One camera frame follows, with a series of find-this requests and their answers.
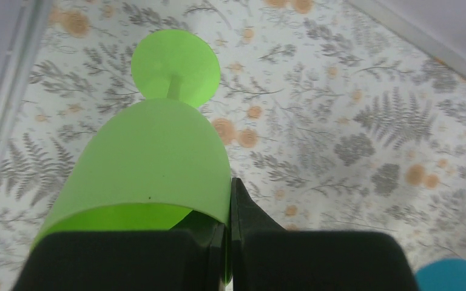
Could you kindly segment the blue wine glass back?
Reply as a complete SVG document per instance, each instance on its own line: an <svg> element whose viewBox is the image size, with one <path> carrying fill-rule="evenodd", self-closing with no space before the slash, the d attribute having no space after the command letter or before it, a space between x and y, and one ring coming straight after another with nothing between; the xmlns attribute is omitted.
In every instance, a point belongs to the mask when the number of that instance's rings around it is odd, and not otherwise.
<svg viewBox="0 0 466 291"><path fill-rule="evenodd" d="M419 269L415 274L419 290L466 290L466 260L447 258Z"/></svg>

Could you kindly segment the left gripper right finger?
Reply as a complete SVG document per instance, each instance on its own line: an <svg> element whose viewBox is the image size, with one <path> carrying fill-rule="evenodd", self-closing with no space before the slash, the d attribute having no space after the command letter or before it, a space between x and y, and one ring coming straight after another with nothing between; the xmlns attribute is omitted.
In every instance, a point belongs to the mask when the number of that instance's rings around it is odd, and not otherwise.
<svg viewBox="0 0 466 291"><path fill-rule="evenodd" d="M235 290L417 290L397 241L381 232L286 230L231 182Z"/></svg>

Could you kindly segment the floral tablecloth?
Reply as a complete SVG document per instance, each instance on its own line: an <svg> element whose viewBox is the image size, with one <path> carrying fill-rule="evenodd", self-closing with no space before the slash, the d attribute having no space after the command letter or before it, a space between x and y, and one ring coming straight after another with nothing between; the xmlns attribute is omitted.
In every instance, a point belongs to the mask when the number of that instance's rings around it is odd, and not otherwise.
<svg viewBox="0 0 466 291"><path fill-rule="evenodd" d="M466 259L466 80L347 1L55 1L0 166L9 290L81 151L140 100L137 43L182 28L221 65L200 107L289 230L377 230L414 269Z"/></svg>

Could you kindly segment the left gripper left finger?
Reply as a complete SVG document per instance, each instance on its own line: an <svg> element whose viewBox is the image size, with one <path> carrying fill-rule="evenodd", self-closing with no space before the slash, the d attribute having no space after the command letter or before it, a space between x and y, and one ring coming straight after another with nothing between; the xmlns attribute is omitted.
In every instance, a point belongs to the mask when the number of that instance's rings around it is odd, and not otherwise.
<svg viewBox="0 0 466 291"><path fill-rule="evenodd" d="M220 290L226 227L192 211L173 229L59 232L33 248L14 290Z"/></svg>

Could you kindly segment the green wine glass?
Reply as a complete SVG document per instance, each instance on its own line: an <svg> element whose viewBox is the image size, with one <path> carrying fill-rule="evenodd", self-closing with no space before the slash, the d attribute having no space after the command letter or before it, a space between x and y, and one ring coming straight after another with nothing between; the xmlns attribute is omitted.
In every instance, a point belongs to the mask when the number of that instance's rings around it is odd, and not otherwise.
<svg viewBox="0 0 466 291"><path fill-rule="evenodd" d="M220 82L214 52L187 31L160 30L137 45L131 73L144 101L89 141L31 252L59 232L170 230L192 211L228 223L228 155L198 111Z"/></svg>

